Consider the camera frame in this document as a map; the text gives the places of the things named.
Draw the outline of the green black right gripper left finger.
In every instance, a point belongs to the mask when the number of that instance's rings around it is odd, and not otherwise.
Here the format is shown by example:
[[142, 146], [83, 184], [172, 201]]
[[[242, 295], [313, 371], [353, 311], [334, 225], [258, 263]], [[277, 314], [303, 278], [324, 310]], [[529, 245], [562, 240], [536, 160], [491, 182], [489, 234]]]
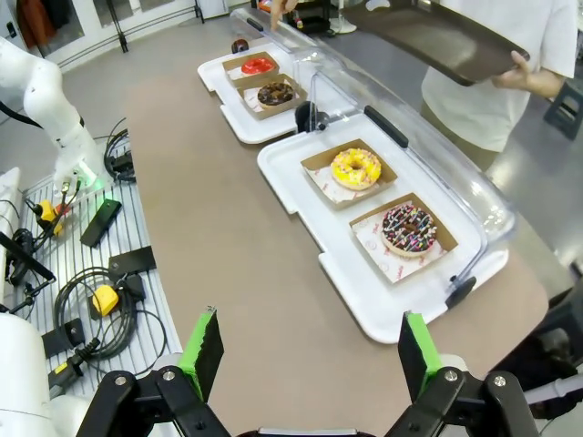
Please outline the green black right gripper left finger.
[[88, 407], [90, 436], [148, 436], [172, 423], [182, 436], [226, 436], [209, 406], [224, 346], [217, 311], [201, 314], [179, 361], [138, 378], [128, 371], [107, 373]]

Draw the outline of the person's right hand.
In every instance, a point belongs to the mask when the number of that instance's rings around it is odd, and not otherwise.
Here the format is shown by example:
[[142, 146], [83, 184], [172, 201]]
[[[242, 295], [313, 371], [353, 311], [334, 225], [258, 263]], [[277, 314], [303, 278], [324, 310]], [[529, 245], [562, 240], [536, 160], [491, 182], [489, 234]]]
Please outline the person's right hand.
[[271, 29], [276, 30], [281, 18], [295, 9], [298, 0], [272, 0], [271, 1]]

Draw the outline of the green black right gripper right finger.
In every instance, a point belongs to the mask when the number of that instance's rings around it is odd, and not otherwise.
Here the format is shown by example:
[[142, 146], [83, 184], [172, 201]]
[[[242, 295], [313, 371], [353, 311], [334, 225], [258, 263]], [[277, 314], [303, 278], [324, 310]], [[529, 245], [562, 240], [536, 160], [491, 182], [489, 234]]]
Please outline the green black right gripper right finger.
[[406, 312], [397, 343], [411, 405], [389, 436], [438, 436], [448, 425], [470, 436], [537, 436], [538, 430], [515, 375], [487, 374], [443, 364], [423, 316]]

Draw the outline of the person's left hand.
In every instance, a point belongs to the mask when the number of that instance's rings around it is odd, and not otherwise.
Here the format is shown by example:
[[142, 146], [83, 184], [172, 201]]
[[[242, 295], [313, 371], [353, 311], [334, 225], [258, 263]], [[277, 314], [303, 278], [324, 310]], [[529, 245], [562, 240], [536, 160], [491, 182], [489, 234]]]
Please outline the person's left hand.
[[554, 99], [558, 95], [566, 81], [564, 76], [545, 68], [532, 71], [526, 59], [517, 51], [511, 52], [511, 58], [514, 67], [491, 78], [495, 87], [525, 91], [544, 98]]

